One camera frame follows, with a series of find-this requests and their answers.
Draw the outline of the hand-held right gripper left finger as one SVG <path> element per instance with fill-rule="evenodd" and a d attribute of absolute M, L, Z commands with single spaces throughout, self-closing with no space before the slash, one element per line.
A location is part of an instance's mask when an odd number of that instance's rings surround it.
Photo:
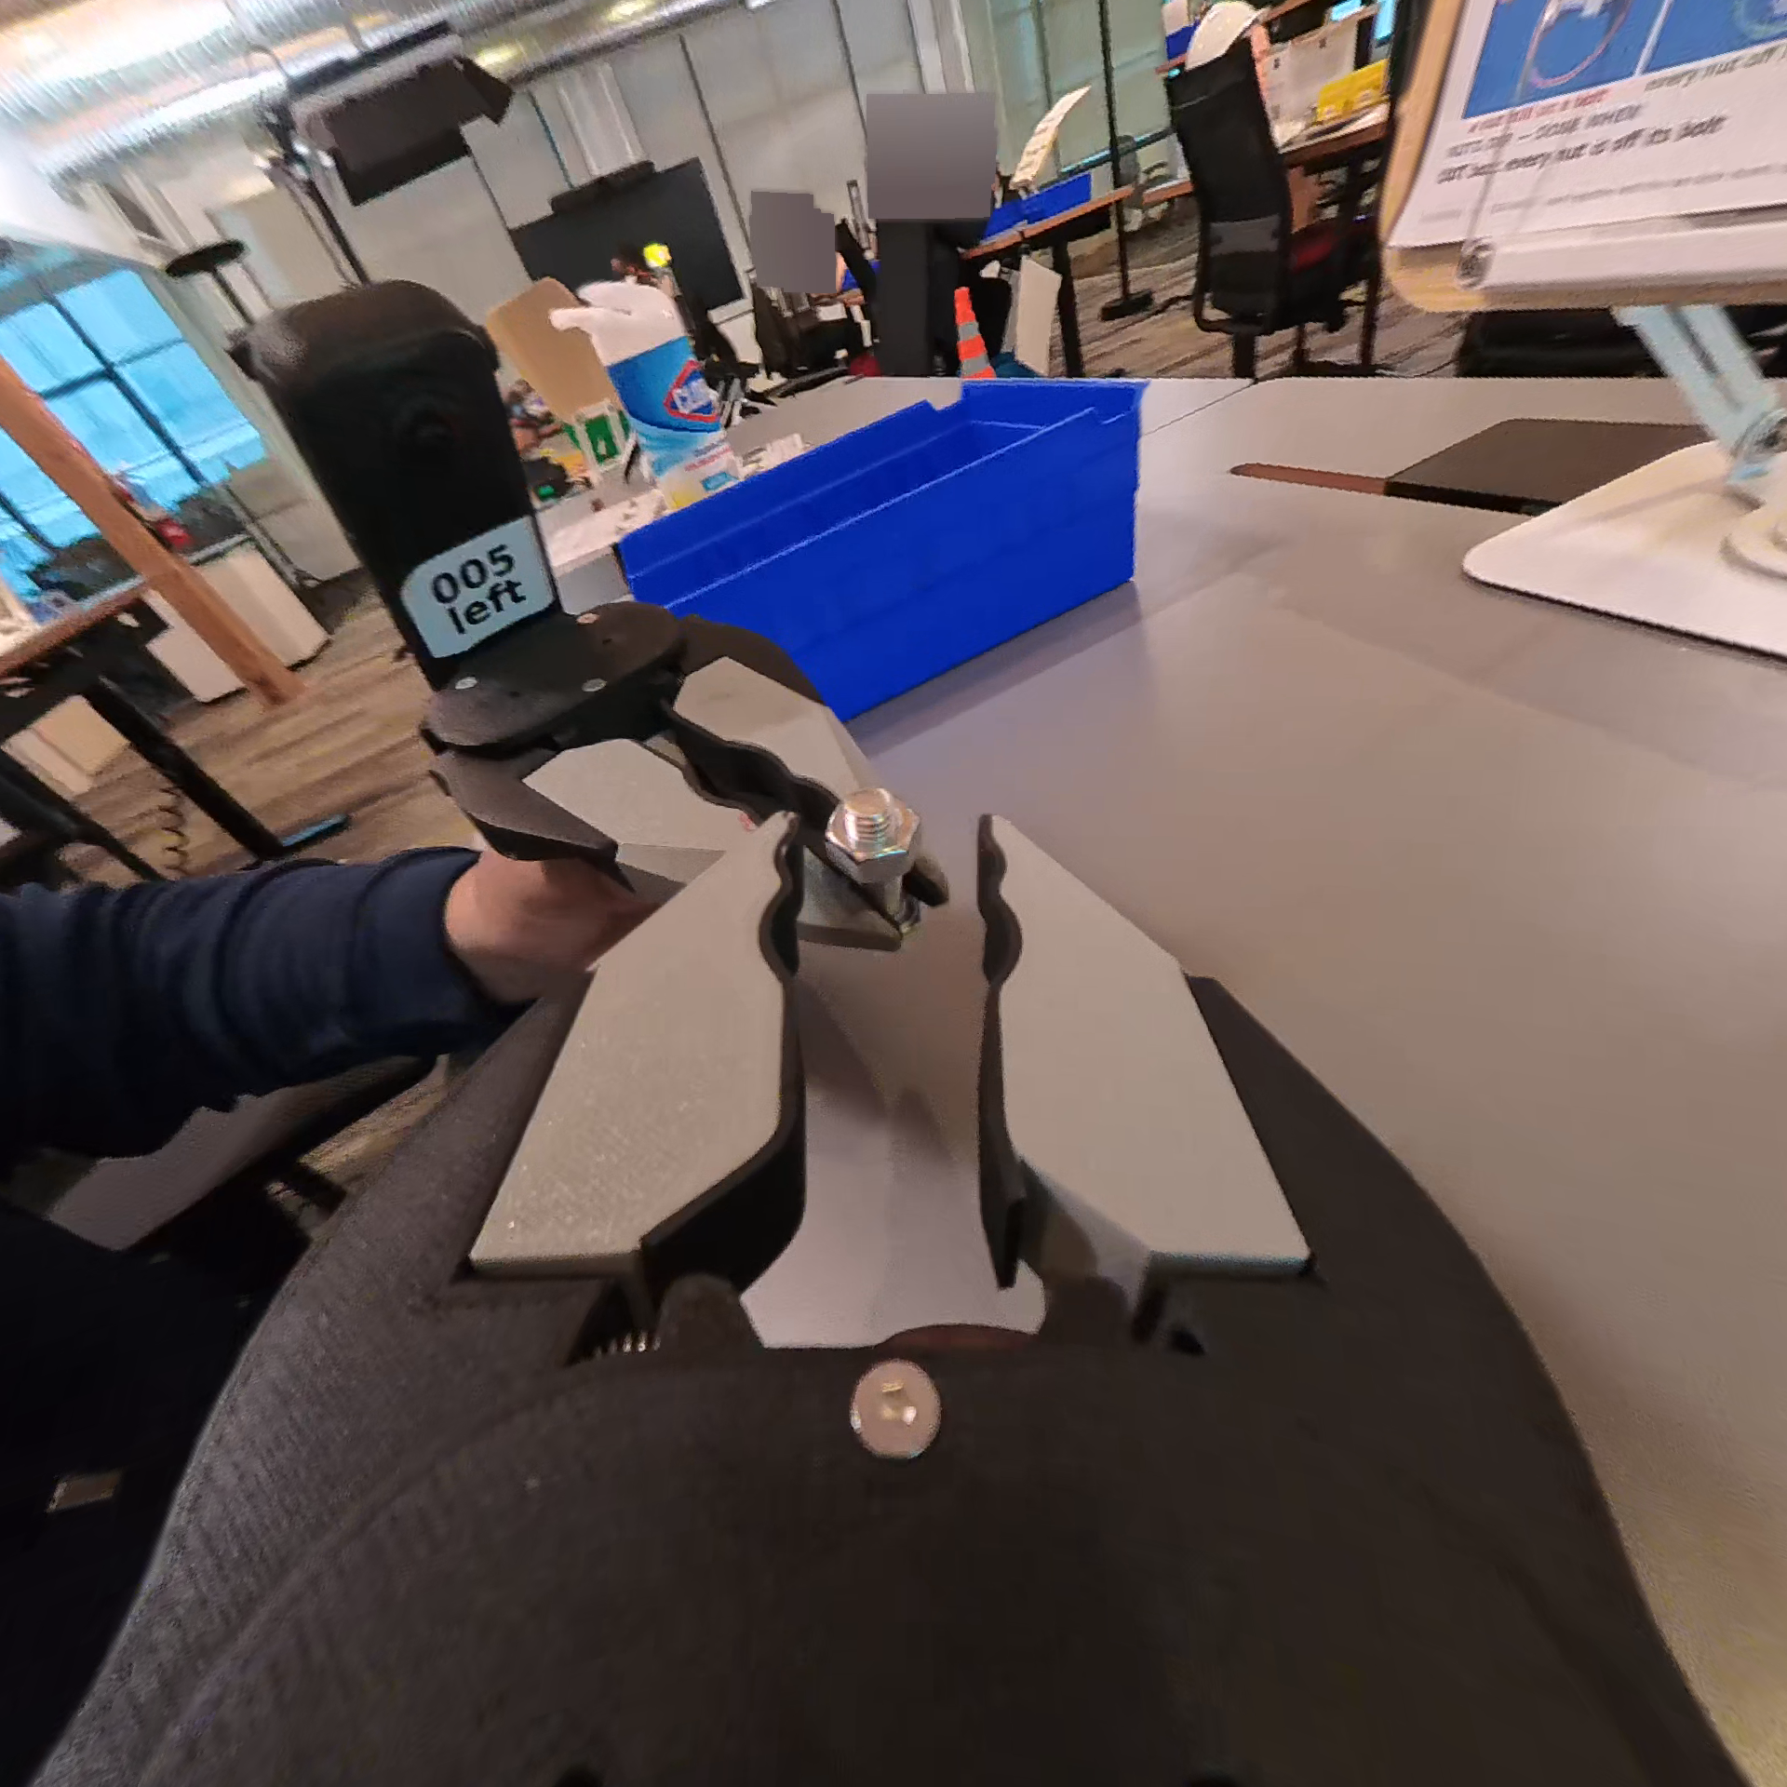
<path fill-rule="evenodd" d="M 807 1201 L 798 822 L 774 814 L 596 966 L 469 1265 L 746 1292 Z"/>

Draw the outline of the large steel hex bolt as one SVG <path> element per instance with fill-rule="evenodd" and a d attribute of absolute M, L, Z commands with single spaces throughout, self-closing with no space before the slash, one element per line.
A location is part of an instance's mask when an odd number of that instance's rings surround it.
<path fill-rule="evenodd" d="M 908 874 L 919 844 L 917 811 L 890 790 L 845 795 L 826 828 L 826 851 L 837 871 L 901 933 L 915 925 L 919 901 L 908 891 Z"/>

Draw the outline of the large steel nut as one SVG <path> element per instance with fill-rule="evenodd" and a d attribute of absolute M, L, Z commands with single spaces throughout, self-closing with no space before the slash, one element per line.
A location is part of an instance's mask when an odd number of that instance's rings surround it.
<path fill-rule="evenodd" d="M 915 864 L 922 816 L 887 790 L 841 798 L 824 828 L 824 851 L 859 888 L 895 888 Z"/>

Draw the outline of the blue plastic bin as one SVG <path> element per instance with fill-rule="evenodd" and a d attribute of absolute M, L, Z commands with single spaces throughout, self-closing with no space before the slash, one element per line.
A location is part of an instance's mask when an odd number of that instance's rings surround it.
<path fill-rule="evenodd" d="M 973 380 L 617 547 L 636 600 L 779 645 L 851 722 L 1134 573 L 1142 388 Z"/>

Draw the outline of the person's left forearm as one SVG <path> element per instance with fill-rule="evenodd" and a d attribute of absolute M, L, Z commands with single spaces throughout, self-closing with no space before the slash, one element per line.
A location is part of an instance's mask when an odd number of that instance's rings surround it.
<path fill-rule="evenodd" d="M 2 1159 L 145 1156 L 199 1110 L 487 1044 L 522 1012 L 450 949 L 474 856 L 290 861 L 2 897 Z"/>

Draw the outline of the person's left hand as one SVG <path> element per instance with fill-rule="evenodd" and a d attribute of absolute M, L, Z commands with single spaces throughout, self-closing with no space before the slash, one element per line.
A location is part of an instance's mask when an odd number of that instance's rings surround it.
<path fill-rule="evenodd" d="M 512 1008 L 573 985 L 653 914 L 592 864 L 484 851 L 445 896 L 441 924 L 480 994 Z"/>

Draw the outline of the cardboard box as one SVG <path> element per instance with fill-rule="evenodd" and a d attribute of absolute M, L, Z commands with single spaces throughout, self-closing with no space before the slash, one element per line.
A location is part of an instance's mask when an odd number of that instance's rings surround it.
<path fill-rule="evenodd" d="M 558 328 L 551 322 L 558 311 L 575 306 L 570 289 L 555 278 L 541 278 L 484 315 L 503 364 L 564 423 L 602 406 L 620 411 L 612 380 L 590 337 L 581 328 Z"/>

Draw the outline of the disinfecting wipes canister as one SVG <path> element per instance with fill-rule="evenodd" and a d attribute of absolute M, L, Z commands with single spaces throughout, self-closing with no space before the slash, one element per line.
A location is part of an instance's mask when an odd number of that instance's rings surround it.
<path fill-rule="evenodd" d="M 586 286 L 551 324 L 581 332 L 605 366 L 668 508 L 687 508 L 741 483 L 723 428 L 676 303 L 653 282 Z"/>

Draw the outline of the black light stand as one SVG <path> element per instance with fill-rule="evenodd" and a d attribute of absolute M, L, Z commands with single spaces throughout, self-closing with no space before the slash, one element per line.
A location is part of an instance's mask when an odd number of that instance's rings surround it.
<path fill-rule="evenodd" d="M 1108 222 L 1118 288 L 1101 306 L 1101 322 L 1144 317 L 1155 299 L 1131 267 L 1131 233 L 1138 227 L 1142 150 L 1134 138 L 1149 130 L 1149 96 L 1163 32 L 1157 2 L 1097 2 L 1102 110 L 1106 130 Z"/>
<path fill-rule="evenodd" d="M 238 239 L 203 240 L 168 258 L 163 277 L 190 322 L 207 329 L 204 355 L 259 439 L 259 460 L 228 472 L 230 498 L 291 590 L 310 592 L 351 570 L 353 558 L 283 426 L 238 366 L 238 339 L 257 318 L 230 278 L 245 253 Z"/>

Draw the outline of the black studio light panel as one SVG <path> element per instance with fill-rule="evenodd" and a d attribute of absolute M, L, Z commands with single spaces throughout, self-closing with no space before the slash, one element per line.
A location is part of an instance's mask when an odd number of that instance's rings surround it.
<path fill-rule="evenodd" d="M 476 60 L 450 53 L 409 71 L 385 71 L 353 91 L 307 96 L 294 113 L 296 141 L 335 173 L 347 203 L 370 204 L 471 157 L 463 130 L 503 123 L 512 87 Z"/>

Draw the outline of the person's office chair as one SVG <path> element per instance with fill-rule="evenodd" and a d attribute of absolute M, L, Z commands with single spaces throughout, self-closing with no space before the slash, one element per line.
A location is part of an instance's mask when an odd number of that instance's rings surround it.
<path fill-rule="evenodd" d="M 409 1093 L 435 1059 L 387 1059 L 333 1079 L 204 1109 L 154 1153 L 94 1164 L 57 1192 L 46 1219 L 89 1244 L 124 1250 L 204 1201 L 238 1192 L 290 1190 L 333 1215 L 345 1194 L 309 1159 L 345 1129 Z"/>

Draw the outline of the white leaning board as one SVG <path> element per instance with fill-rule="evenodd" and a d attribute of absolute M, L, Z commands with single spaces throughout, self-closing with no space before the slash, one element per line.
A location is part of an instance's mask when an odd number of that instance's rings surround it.
<path fill-rule="evenodd" d="M 1048 376 L 1062 277 L 1041 258 L 1024 258 L 1013 275 L 1013 308 L 1004 351 L 1018 368 L 1034 376 Z"/>

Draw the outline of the small blue storage bin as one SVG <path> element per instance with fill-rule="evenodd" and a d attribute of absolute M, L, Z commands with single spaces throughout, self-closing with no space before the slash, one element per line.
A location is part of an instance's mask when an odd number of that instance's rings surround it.
<path fill-rule="evenodd" d="M 1079 212 L 1091 203 L 1091 195 L 1093 179 L 1088 170 L 1027 194 L 1014 194 L 993 206 L 979 240 L 988 242 L 1011 233 L 1051 227 L 1060 216 Z"/>

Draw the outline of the black office chair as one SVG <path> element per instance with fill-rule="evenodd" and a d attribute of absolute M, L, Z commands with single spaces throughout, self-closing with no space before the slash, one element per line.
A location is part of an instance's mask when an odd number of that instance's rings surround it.
<path fill-rule="evenodd" d="M 1295 222 L 1289 167 L 1246 37 L 1171 77 L 1168 108 L 1198 208 L 1196 326 L 1227 339 L 1234 376 L 1256 380 L 1259 342 L 1280 333 L 1293 337 L 1291 374 L 1343 372 L 1311 357 L 1309 332 L 1339 332 L 1357 286 L 1366 289 L 1366 324 L 1374 322 L 1379 226 L 1363 208 L 1363 173 L 1344 175 L 1333 215 Z"/>

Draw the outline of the black wall screen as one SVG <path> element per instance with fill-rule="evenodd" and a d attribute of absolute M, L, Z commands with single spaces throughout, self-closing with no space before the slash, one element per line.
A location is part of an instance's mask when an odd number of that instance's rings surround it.
<path fill-rule="evenodd" d="M 509 240 L 530 278 L 553 278 L 570 291 L 611 280 L 624 250 L 659 244 L 696 308 L 712 312 L 745 299 L 701 160 L 635 164 L 558 194 L 546 215 L 509 229 Z"/>

